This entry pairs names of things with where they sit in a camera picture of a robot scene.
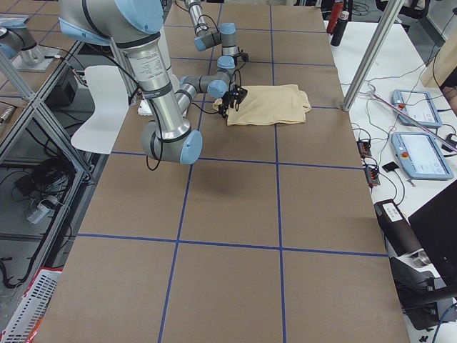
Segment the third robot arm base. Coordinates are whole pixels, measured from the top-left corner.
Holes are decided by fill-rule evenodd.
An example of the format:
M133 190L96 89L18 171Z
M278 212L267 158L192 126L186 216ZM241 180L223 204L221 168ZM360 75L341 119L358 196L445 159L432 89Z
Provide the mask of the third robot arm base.
M18 71L44 72L61 58L60 49L40 46L24 24L1 26L1 53Z

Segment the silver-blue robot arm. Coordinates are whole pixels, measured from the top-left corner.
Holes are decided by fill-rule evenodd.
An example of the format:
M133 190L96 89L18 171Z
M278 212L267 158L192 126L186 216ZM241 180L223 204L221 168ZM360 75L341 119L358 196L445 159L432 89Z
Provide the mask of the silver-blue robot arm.
M249 61L248 53L237 44L235 23L222 23L218 26L209 15L203 12L201 1L185 0L184 6L194 27L194 45L198 51L220 46L221 55L232 57L235 65L239 60Z
M221 46L215 74L185 76L174 90L159 48L164 13L160 1L61 1L61 31L85 43L115 45L126 54L134 77L154 120L142 134L146 155L157 161L194 164L202 150L201 132L192 129L184 118L197 94L221 99L218 113L226 117L228 108L236 108L247 91L233 79L239 60L248 54L236 43L233 23L209 27L200 1L185 1L194 27L194 44L199 51Z

